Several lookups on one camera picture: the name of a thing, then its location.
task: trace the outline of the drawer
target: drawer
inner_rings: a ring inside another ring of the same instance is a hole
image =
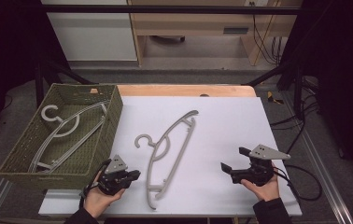
[[[224,6],[242,7],[246,0],[131,0],[131,5],[139,6]],[[270,0],[268,6],[281,1]],[[299,5],[299,1],[283,1],[281,6]],[[257,29],[268,28],[269,15],[255,16]],[[281,33],[290,30],[295,16],[278,16]],[[137,35],[245,35],[253,30],[252,15],[235,14],[132,14]]]

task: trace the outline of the robotic arm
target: robotic arm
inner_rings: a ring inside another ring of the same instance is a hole
[[[137,180],[141,173],[137,170],[127,172],[127,168],[121,157],[116,155],[101,171],[98,189],[107,195],[115,195],[121,189],[128,189],[131,182]]]
[[[277,151],[264,145],[258,145],[252,151],[240,147],[240,154],[249,157],[250,165],[246,170],[233,170],[232,167],[220,163],[223,172],[232,177],[234,184],[239,184],[242,179],[246,179],[257,186],[263,186],[274,175],[272,160],[289,160],[290,155]]]

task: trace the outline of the wrist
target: wrist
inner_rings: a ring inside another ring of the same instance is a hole
[[[90,214],[90,216],[92,216],[93,218],[98,218],[99,216],[101,216],[101,213],[97,212],[96,209],[93,209],[91,207],[88,206],[84,206],[84,209]]]
[[[259,197],[258,197],[258,200],[259,200],[259,201],[270,202],[270,201],[272,201],[272,200],[279,199],[279,198],[280,198],[279,196],[275,196],[275,197],[263,197],[263,198],[259,198]]]

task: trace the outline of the black cable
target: black cable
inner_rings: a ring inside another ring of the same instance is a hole
[[[276,41],[276,36],[273,37],[272,41],[272,57],[275,60],[275,63],[279,65],[281,62],[281,44],[282,44],[282,36],[278,37],[278,47],[277,47],[277,52],[275,53],[275,41]]]
[[[306,111],[306,110],[308,110],[308,109],[310,109],[311,107],[313,107],[313,106],[315,106],[315,105],[317,105],[317,103],[313,103],[313,104],[309,105],[307,108],[305,108],[305,109],[303,110],[303,112]],[[292,120],[294,120],[294,119],[297,119],[297,116],[296,116],[296,115],[293,115],[293,116],[291,116],[291,117],[289,117],[289,118],[287,118],[287,119],[283,119],[283,120],[280,120],[280,121],[275,122],[275,123],[271,123],[270,126],[273,127],[273,126],[276,126],[276,125],[279,125],[279,124],[282,124],[282,123],[286,123],[286,122],[292,121]]]
[[[107,159],[106,161],[103,161],[101,163],[101,165],[98,167],[97,171],[94,173],[94,175],[92,176],[92,180],[90,180],[89,184],[83,189],[83,191],[80,194],[80,202],[78,204],[78,208],[82,208],[83,204],[84,204],[84,199],[86,198],[87,194],[89,193],[89,191],[93,188],[96,188],[97,186],[92,186],[92,183],[94,183],[95,178],[97,177],[98,173],[103,169],[104,166],[109,165],[110,162],[112,160],[111,159]]]
[[[269,58],[269,52],[267,51],[266,46],[264,45],[263,40],[261,39],[261,34],[259,34],[258,29],[256,28],[256,20],[255,20],[255,15],[252,15],[253,18],[253,40],[255,41],[256,46],[258,46],[259,50],[261,51],[261,54],[263,55],[263,58],[266,60],[266,62],[270,63],[270,64],[275,64],[274,60],[272,60],[273,62],[269,62],[269,60],[267,59],[266,55],[264,54],[263,50],[261,49],[261,46],[258,44],[258,41],[256,40],[256,32],[258,33],[259,39],[261,40],[261,44],[263,45],[264,50],[266,51],[266,54]]]
[[[283,174],[284,176],[287,176],[287,174],[286,174],[283,170],[279,169],[278,167],[273,167],[273,168],[277,169],[277,171],[282,172],[282,174]]]
[[[273,130],[273,131],[284,131],[284,130],[290,130],[290,129],[293,129],[293,128],[295,128],[295,127],[300,126],[301,124],[302,124],[302,123],[300,122],[300,123],[298,123],[298,124],[295,124],[295,125],[289,126],[289,127],[287,127],[287,128],[276,128],[276,129],[272,128],[272,130]]]
[[[305,198],[305,197],[302,197],[302,196],[299,195],[299,197],[300,197],[302,200],[313,202],[313,201],[318,200],[318,199],[322,196],[322,192],[323,192],[322,186],[321,186],[321,184],[319,183],[318,178],[316,178],[313,174],[311,174],[310,172],[308,172],[307,170],[305,170],[304,168],[299,167],[299,166],[295,166],[295,165],[285,165],[285,167],[294,168],[294,169],[298,169],[298,170],[300,170],[300,171],[303,171],[303,172],[307,173],[308,175],[311,175],[311,177],[313,177],[314,180],[317,182],[317,184],[318,184],[318,190],[319,190],[318,195],[317,195],[316,197],[314,197],[314,198]]]
[[[295,196],[296,201],[298,202],[299,205],[301,205],[301,197],[299,196],[298,191],[297,191],[296,188],[293,186],[292,182],[287,178],[287,176],[286,176],[286,175],[282,175],[282,174],[280,174],[280,173],[277,172],[277,171],[274,171],[274,174],[280,176],[281,178],[285,179],[285,180],[288,182],[288,186],[289,186],[290,190],[292,191],[293,195]]]
[[[303,99],[302,103],[305,104],[305,102],[306,102],[308,99],[310,99],[311,97],[315,97],[316,100],[317,100],[317,95],[316,95],[316,94],[311,94],[311,95],[306,96],[306,97]]]
[[[301,111],[304,111],[304,103],[301,104],[301,107],[302,107]],[[292,150],[293,146],[298,141],[300,135],[303,133],[303,129],[304,129],[304,126],[305,126],[305,113],[304,112],[302,113],[302,123],[303,123],[303,125],[302,125],[301,129],[299,130],[298,134],[296,135],[295,139],[293,139],[292,143],[290,144],[290,146],[289,146],[289,148],[288,148],[288,150],[286,152],[287,154],[290,153],[290,151]]]

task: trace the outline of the wire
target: wire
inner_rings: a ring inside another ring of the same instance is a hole
[[[80,194],[80,202],[79,202],[79,205],[78,207],[79,208],[82,208],[83,207],[83,204],[84,204],[84,199],[86,198],[87,194],[89,193],[89,191],[93,188],[96,188],[98,186],[92,186],[92,184],[94,183],[94,180],[95,178],[97,177],[98,173],[103,169],[104,166],[106,165],[109,165],[110,162],[112,160],[111,159],[108,159],[106,161],[103,161],[101,163],[101,165],[98,167],[97,171],[94,173],[94,175],[92,176],[92,180],[90,180],[89,184],[83,189],[83,191],[81,192]]]
[[[292,150],[293,146],[295,145],[295,143],[298,141],[299,139],[299,136],[302,134],[303,132],[303,129],[304,129],[304,126],[305,126],[305,121],[303,121],[303,125],[301,127],[301,129],[299,130],[298,134],[296,135],[295,139],[293,139],[292,143],[290,144],[288,150],[287,150],[287,154],[290,153],[290,151]]]
[[[276,64],[274,59],[272,59],[272,57],[270,56],[269,52],[267,51],[266,46],[264,45],[264,41],[261,39],[261,34],[259,34],[258,29],[256,28],[256,19],[255,19],[255,15],[252,15],[253,18],[253,40],[256,43],[256,46],[258,46],[259,50],[261,51],[261,54],[263,55],[263,58],[266,60],[266,62],[270,63],[270,64]],[[261,40],[261,45],[263,46],[264,50],[266,51],[267,56],[272,59],[272,62],[269,62],[269,60],[267,59],[266,55],[264,54],[263,50],[261,49],[261,46],[258,44],[258,41],[256,40],[256,33],[258,33],[259,39]]]
[[[252,7],[255,7],[255,3],[254,3],[254,2],[249,3],[249,5],[252,6]],[[268,50],[267,50],[267,48],[266,48],[266,46],[265,46],[265,44],[264,44],[264,39],[261,38],[261,34],[259,33],[258,28],[257,28],[257,26],[256,26],[255,14],[252,14],[252,19],[253,19],[253,29],[254,29],[254,31],[253,31],[253,39],[254,39],[256,45],[258,46],[259,50],[261,51],[261,54],[263,55],[263,58],[266,60],[266,62],[268,62],[268,63],[270,63],[270,64],[276,64],[276,65],[278,65],[278,60],[276,60],[274,57],[270,56],[270,54],[269,54],[269,52],[268,52]],[[269,30],[269,27],[270,27],[270,22],[267,24],[266,32]],[[266,52],[267,57],[270,58],[271,62],[269,62],[269,60],[267,59],[266,55],[264,54],[264,52],[263,52],[263,50],[262,50],[262,47],[258,44],[258,41],[256,40],[256,34],[258,34],[258,37],[259,37],[259,39],[261,40],[261,46],[263,46],[264,51]]]
[[[311,104],[311,105],[308,105],[307,108],[305,108],[305,109],[303,110],[303,112],[306,111],[306,110],[308,110],[308,109],[310,109],[311,107],[314,107],[314,106],[317,105],[317,104],[318,104],[318,103],[313,103],[313,104]],[[282,123],[287,123],[287,122],[292,121],[292,120],[294,120],[294,119],[297,119],[297,116],[296,116],[296,115],[294,115],[294,116],[292,116],[292,117],[290,117],[290,118],[287,118],[287,119],[280,120],[280,121],[275,122],[275,123],[271,123],[270,126],[273,127],[273,126],[276,126],[276,125],[279,125],[279,124],[282,124]]]
[[[277,47],[277,51],[275,53],[275,41],[276,41],[276,36],[273,37],[273,41],[272,41],[272,57],[275,60],[275,63],[277,65],[279,65],[279,63],[281,62],[281,44],[282,44],[282,36],[278,37],[278,47]]]
[[[285,167],[294,168],[294,169],[298,169],[298,170],[300,170],[300,171],[303,171],[303,172],[307,173],[308,175],[311,175],[311,177],[313,177],[314,180],[317,182],[317,185],[318,185],[318,195],[317,195],[316,197],[314,197],[314,198],[305,198],[305,197],[302,197],[302,196],[299,195],[299,197],[300,197],[302,200],[313,202],[313,201],[318,200],[318,199],[322,196],[322,192],[323,192],[322,186],[321,186],[321,184],[319,183],[318,178],[316,178],[313,174],[311,174],[309,171],[307,171],[307,170],[305,170],[304,168],[299,167],[299,166],[295,166],[295,165],[285,165]]]
[[[288,186],[290,187],[290,190],[292,191],[292,193],[295,196],[296,200],[298,201],[299,205],[301,204],[300,200],[313,202],[313,201],[318,200],[322,196],[322,191],[323,191],[322,186],[319,183],[319,180],[313,174],[311,174],[309,171],[305,170],[304,168],[298,167],[298,166],[295,166],[295,165],[285,165],[285,167],[295,168],[295,169],[298,169],[300,171],[303,171],[303,172],[309,174],[310,176],[312,176],[314,178],[314,180],[318,184],[318,195],[316,197],[314,197],[314,198],[303,197],[303,196],[301,196],[299,194],[297,189],[294,187],[293,183],[289,180],[289,178],[287,177],[286,173],[283,170],[275,167],[277,169],[277,171],[274,171],[274,174],[280,176],[281,178],[285,179],[288,182]]]
[[[272,129],[273,131],[283,131],[283,130],[290,130],[290,129],[293,129],[295,127],[298,127],[302,124],[302,122],[298,123],[298,124],[295,124],[293,126],[289,126],[287,128],[277,128],[277,129]]]

